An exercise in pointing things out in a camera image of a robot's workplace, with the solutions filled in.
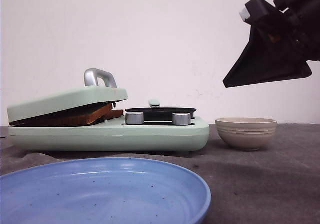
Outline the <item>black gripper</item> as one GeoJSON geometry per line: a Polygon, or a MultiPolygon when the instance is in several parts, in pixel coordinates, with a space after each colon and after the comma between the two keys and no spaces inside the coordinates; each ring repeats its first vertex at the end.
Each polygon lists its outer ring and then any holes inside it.
{"type": "Polygon", "coordinates": [[[306,78],[307,60],[320,58],[320,0],[273,0],[290,23],[289,35],[276,41],[250,26],[249,41],[223,79],[225,87],[306,78]]]}

